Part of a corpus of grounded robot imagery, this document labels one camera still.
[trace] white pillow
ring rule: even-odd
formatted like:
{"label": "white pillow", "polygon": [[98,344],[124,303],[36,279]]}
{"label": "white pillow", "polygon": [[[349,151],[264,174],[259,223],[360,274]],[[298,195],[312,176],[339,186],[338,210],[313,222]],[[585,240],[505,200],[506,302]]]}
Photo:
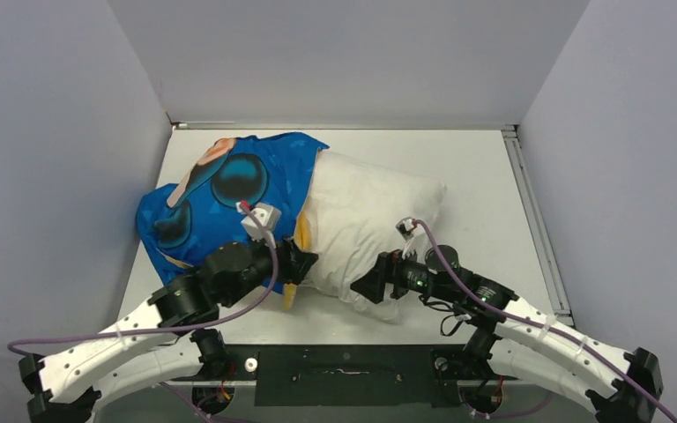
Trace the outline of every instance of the white pillow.
{"label": "white pillow", "polygon": [[[444,182],[436,179],[321,151],[302,209],[310,227],[310,249],[319,255],[306,282],[357,311],[397,322],[396,301],[386,295],[386,301],[373,304],[349,286],[372,269],[378,254],[404,247],[395,228],[401,219],[414,217],[434,225],[446,191]],[[417,240],[422,240],[415,247],[423,254],[428,241],[425,236]]]}

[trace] blue printed fabric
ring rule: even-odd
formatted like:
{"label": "blue printed fabric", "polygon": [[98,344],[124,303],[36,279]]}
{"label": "blue printed fabric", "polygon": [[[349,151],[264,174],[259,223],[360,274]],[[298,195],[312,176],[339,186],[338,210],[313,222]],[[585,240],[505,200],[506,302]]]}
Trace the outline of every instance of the blue printed fabric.
{"label": "blue printed fabric", "polygon": [[292,236],[308,195],[317,153],[328,145],[300,132],[268,138],[222,138],[181,183],[141,199],[136,226],[166,285],[228,241],[247,242],[235,209],[245,200],[281,210],[277,239]]}

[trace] white wall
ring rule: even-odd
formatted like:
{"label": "white wall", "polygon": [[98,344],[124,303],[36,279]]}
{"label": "white wall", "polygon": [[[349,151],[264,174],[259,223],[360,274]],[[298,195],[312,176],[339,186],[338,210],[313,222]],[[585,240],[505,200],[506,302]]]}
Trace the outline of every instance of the white wall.
{"label": "white wall", "polygon": [[677,0],[592,0],[520,136],[578,326],[677,413]]}
{"label": "white wall", "polygon": [[178,121],[525,115],[588,0],[109,0]]}
{"label": "white wall", "polygon": [[0,0],[0,423],[25,422],[14,338],[99,330],[169,124],[104,0]]}

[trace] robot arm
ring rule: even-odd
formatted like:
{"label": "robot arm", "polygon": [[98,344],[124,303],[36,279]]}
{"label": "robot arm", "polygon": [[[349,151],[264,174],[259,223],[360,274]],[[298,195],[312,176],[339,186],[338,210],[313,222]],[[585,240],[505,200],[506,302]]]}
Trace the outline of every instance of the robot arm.
{"label": "robot arm", "polygon": [[[412,225],[402,220],[397,229],[410,239]],[[375,267],[353,282],[351,288],[375,304],[383,301],[386,283],[393,286],[391,298],[415,291],[424,301],[437,298],[449,302],[456,315],[477,328],[463,355],[466,364],[478,369],[485,380],[493,375],[509,375],[532,382],[576,401],[594,413],[599,422],[651,421],[655,405],[619,379],[611,366],[657,399],[663,384],[658,359],[652,353],[642,348],[627,352],[605,345],[558,323],[509,288],[461,267],[452,247],[438,248],[446,263],[432,249],[424,264],[417,263],[415,254],[408,256],[400,249],[381,253]],[[477,301],[455,283],[446,267]],[[596,360],[590,352],[597,352],[604,360]]]}
{"label": "robot arm", "polygon": [[227,359],[224,344],[216,330],[204,327],[234,318],[219,320],[219,306],[232,307],[272,274],[275,263],[266,243],[275,248],[281,282],[299,284],[317,260],[291,239],[274,242],[270,231],[278,210],[259,204],[251,213],[266,233],[246,217],[242,225],[250,245],[222,245],[200,267],[173,279],[98,335],[56,354],[22,359],[19,372],[33,394],[27,404],[30,420],[83,423],[93,410],[134,390],[202,371],[218,375]]}

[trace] white table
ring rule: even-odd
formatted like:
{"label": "white table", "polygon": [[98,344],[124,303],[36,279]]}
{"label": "white table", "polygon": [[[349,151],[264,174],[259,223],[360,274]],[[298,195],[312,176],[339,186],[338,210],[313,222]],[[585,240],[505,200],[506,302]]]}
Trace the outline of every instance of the white table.
{"label": "white table", "polygon": [[[162,162],[158,186],[179,182],[192,164],[221,137],[270,135],[287,130],[176,130]],[[369,163],[436,177],[447,183],[436,238],[459,254],[461,264],[552,312],[531,230],[499,130],[304,130],[333,151]],[[143,246],[123,297],[125,315],[161,287]],[[253,301],[247,296],[227,315]],[[291,310],[277,294],[231,323],[219,326],[229,344],[461,344],[472,329],[452,338],[439,335],[445,315],[421,306],[410,293],[402,300],[403,321],[393,325],[360,315],[338,299],[309,288],[298,290]]]}

